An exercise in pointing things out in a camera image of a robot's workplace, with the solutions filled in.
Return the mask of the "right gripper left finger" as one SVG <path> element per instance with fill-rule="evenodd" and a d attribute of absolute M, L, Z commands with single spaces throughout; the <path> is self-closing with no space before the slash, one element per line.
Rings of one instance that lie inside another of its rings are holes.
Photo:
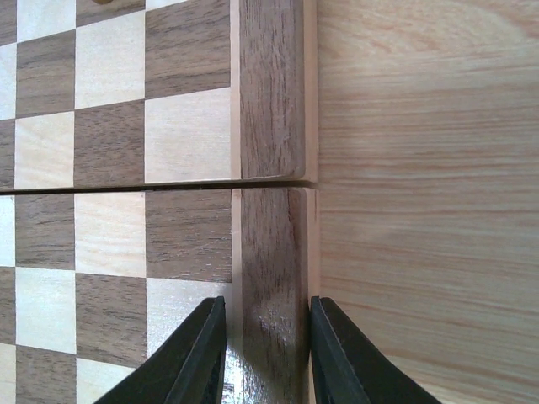
<path fill-rule="evenodd" d="M 97 402 L 220 403 L 226 351 L 225 300 L 206 298 L 144 364 Z"/>

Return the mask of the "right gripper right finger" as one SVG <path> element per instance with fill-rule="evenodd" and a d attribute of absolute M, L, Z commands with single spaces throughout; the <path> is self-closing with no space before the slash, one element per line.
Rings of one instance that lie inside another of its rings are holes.
<path fill-rule="evenodd" d="M 311 354 L 317 403 L 434 401 L 328 297 L 311 298 Z"/>

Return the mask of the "wooden chess board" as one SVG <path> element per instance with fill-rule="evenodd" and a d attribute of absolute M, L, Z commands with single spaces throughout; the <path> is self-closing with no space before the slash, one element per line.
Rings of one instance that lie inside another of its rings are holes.
<path fill-rule="evenodd" d="M 164 403 L 225 301 L 225 403 L 309 403 L 313 1 L 1 4 L 1 400 Z"/>

